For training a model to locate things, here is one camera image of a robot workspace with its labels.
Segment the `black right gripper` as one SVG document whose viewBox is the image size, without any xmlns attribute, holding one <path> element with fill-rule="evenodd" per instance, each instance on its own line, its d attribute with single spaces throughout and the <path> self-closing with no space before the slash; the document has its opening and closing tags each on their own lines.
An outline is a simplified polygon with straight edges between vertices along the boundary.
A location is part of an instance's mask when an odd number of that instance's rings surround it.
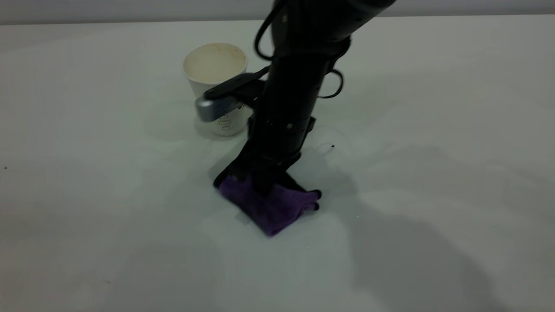
<svg viewBox="0 0 555 312">
<path fill-rule="evenodd" d="M 242 149 L 242 174 L 255 174 L 255 193 L 267 196 L 280 175 L 300 159 L 300 150 L 316 119 L 274 124 L 248 118 L 248 141 Z"/>
</svg>

